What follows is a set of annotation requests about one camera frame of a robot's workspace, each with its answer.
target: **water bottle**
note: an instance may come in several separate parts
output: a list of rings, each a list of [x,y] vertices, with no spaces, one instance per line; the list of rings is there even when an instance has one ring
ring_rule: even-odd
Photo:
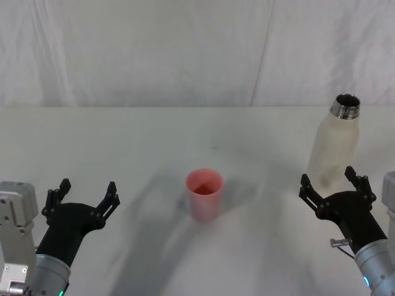
[[[359,106],[360,100],[351,94],[337,96],[318,127],[307,175],[322,197],[342,190],[359,138]]]

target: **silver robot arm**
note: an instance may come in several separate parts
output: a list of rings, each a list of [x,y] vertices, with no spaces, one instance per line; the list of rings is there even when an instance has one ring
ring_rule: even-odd
[[[314,191],[307,175],[301,179],[299,196],[321,220],[336,223],[344,239],[330,240],[332,247],[355,259],[372,296],[395,296],[395,172],[387,173],[383,181],[382,202],[388,207],[388,238],[370,213],[376,195],[368,177],[357,176],[349,166],[345,175],[355,191],[338,192],[326,198]],[[340,248],[350,246],[355,257]]]
[[[39,247],[31,230],[38,214],[35,189],[28,183],[0,183],[0,243],[4,268],[1,296],[63,296],[69,286],[70,267],[86,234],[102,229],[120,204],[110,182],[105,198],[94,208],[83,203],[62,203],[71,184],[48,190],[42,214],[48,230]]]
[[[366,285],[374,296],[395,296],[395,171],[386,173],[381,201],[389,215],[388,239],[366,245],[355,255]]]

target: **cable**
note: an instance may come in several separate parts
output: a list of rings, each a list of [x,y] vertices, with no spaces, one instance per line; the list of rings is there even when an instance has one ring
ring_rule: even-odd
[[[345,250],[343,250],[341,247],[337,247],[340,251],[342,251],[344,254],[346,254],[348,257],[355,259],[354,256],[352,256],[350,253],[347,253]]]

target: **white fabric curtain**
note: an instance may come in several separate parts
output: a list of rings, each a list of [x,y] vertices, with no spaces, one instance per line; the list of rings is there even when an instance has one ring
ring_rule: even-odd
[[[395,104],[392,0],[0,0],[0,107]]]

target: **white table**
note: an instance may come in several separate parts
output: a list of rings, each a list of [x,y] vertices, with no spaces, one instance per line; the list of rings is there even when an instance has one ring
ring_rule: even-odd
[[[329,246],[337,226],[298,198],[324,107],[19,109],[0,113],[0,179],[49,188],[96,206],[110,180],[121,205],[88,234],[68,295],[370,295],[356,264]],[[363,107],[354,167],[380,196],[395,170],[395,108]],[[184,180],[211,167],[226,181],[224,209],[201,226]],[[387,231],[380,200],[373,215]],[[46,225],[40,215],[33,235]]]

